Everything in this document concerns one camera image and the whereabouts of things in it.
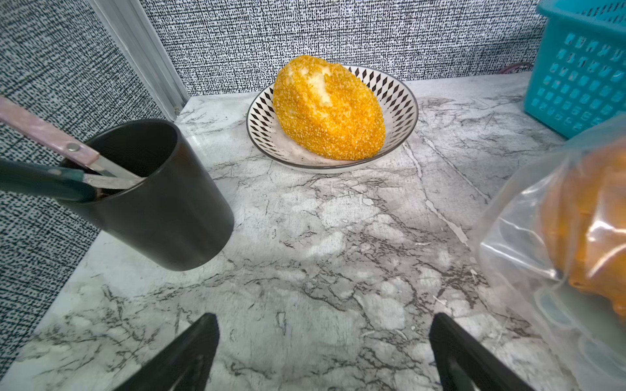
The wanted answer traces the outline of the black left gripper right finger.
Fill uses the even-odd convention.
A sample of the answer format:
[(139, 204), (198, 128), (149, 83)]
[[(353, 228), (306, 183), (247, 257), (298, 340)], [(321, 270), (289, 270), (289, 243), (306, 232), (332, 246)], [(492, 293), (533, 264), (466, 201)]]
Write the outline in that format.
[(445, 313), (435, 315), (429, 341), (444, 390), (531, 389)]

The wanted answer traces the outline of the clear zip-top bag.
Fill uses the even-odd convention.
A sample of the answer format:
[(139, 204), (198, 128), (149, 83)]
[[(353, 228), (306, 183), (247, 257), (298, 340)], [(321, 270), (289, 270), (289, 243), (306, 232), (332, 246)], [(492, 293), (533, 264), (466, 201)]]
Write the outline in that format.
[(614, 117), (519, 169), (474, 229), (474, 255), (500, 300), (528, 321), (583, 390), (625, 387), (625, 316), (578, 291), (550, 260), (541, 226), (549, 188), (588, 152), (625, 141)]

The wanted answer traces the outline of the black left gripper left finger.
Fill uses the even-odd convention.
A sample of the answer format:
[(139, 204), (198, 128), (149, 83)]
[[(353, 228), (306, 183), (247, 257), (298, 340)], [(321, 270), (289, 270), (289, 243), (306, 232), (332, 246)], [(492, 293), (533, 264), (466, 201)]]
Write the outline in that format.
[(204, 390), (219, 339), (216, 315), (205, 313), (116, 390)]

